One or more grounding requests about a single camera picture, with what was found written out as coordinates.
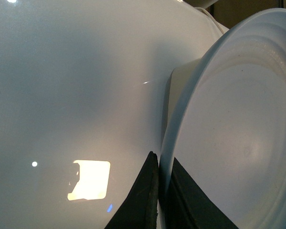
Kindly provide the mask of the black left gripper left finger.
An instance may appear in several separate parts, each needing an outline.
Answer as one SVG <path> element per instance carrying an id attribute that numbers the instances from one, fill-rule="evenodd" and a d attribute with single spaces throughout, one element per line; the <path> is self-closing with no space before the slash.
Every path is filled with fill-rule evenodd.
<path id="1" fill-rule="evenodd" d="M 149 152 L 127 198 L 106 225 L 107 229 L 155 229 L 159 188 L 158 158 Z"/>

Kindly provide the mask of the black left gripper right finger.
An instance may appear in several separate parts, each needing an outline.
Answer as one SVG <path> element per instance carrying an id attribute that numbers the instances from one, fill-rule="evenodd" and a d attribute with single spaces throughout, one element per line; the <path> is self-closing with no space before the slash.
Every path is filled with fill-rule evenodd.
<path id="1" fill-rule="evenodd" d="M 236 229 L 175 158 L 165 210 L 168 229 Z"/>

